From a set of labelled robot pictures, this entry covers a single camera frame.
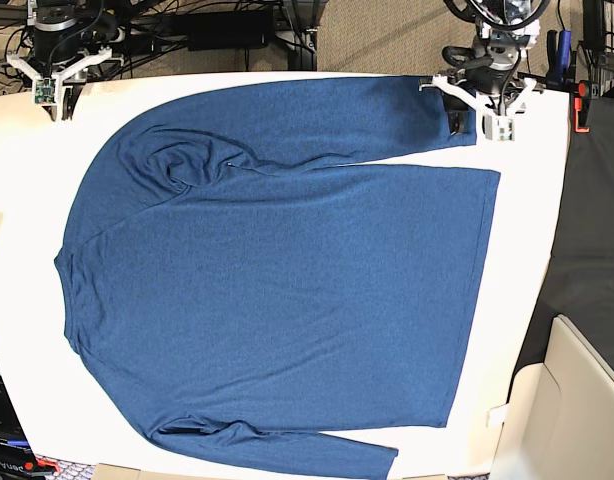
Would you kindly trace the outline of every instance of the shirt sleeve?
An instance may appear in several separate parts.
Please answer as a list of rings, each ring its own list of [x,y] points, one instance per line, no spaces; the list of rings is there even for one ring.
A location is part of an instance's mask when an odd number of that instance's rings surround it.
[[[473,145],[475,116],[451,135],[442,97],[417,77],[274,82],[161,105],[125,125],[87,171],[63,255],[232,168],[287,175]]]
[[[86,349],[80,355],[132,427],[154,445],[183,455],[245,468],[294,475],[385,480],[398,450],[332,435],[265,432],[243,421],[223,422],[155,398],[98,360]]]

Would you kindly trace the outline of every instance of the gray carpet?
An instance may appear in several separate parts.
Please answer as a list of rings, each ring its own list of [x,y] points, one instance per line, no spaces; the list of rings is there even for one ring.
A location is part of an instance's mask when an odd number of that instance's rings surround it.
[[[180,12],[190,2],[195,7],[213,0],[182,0]],[[25,0],[12,3],[24,4]],[[558,29],[557,1],[552,0],[541,18],[542,30]],[[562,0],[565,25],[573,31],[573,42],[582,36],[582,0]],[[0,32],[0,57],[11,31]],[[447,66],[441,50],[447,44],[468,46],[473,26],[454,18],[440,1],[426,0],[330,0],[318,35],[318,69],[336,72],[386,74],[430,74]],[[547,71],[545,36],[531,50],[533,73]],[[253,50],[251,70],[285,70],[286,57],[277,46]],[[135,72],[136,77],[185,73],[231,72],[245,70],[245,53],[237,50],[207,52],[179,51],[168,54]],[[527,71],[523,64],[521,70]],[[0,76],[0,95],[16,92],[20,84],[9,87]]]

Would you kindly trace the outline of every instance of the white tabletop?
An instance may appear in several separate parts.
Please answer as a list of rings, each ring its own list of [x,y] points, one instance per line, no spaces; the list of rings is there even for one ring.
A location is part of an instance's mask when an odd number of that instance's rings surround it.
[[[29,93],[0,97],[0,370],[35,453],[180,475],[288,477],[183,457],[134,432],[63,337],[63,298],[53,259],[88,165],[105,141],[136,115],[197,92],[332,76],[346,75],[234,73],[99,83],[86,87],[74,120],[64,123],[51,123],[32,105]],[[517,120],[513,144],[479,138],[473,147],[385,161],[502,174],[469,347],[447,428],[339,433],[400,449],[392,478],[489,471],[501,429],[487,426],[487,413],[506,402],[549,261],[567,119],[566,94],[534,94],[527,113]]]

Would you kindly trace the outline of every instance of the beige cardboard box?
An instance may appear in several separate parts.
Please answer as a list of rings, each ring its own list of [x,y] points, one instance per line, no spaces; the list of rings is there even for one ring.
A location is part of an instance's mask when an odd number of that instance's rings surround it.
[[[131,468],[114,467],[112,465],[98,464],[94,470],[92,480],[217,480],[204,477],[185,477],[183,475],[167,475],[164,473],[143,472]],[[445,475],[433,477],[412,477],[407,480],[447,480]]]

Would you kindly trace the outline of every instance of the electronic equipment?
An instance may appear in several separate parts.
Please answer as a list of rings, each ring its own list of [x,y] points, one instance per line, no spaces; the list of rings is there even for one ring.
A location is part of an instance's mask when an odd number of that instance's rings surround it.
[[[178,0],[28,0],[18,46],[7,48],[0,67],[9,78],[23,79],[52,120],[68,120],[87,82],[133,75],[134,68],[182,48],[243,49],[248,69],[249,50],[274,42],[287,52],[289,70],[315,70],[314,26],[326,3],[192,1],[181,9]],[[215,6],[223,8],[205,13]],[[20,17],[20,7],[0,5],[4,27]]]
[[[58,464],[37,458],[32,452],[0,375],[0,480],[44,478],[57,470]]]
[[[515,79],[514,74],[538,41],[538,18],[549,0],[535,8],[531,0],[466,0],[463,9],[456,0],[444,3],[457,18],[473,23],[476,34],[469,47],[445,47],[443,58],[451,68],[422,82],[421,88],[439,88],[481,113],[488,139],[514,140],[515,115],[537,86],[536,79]]]

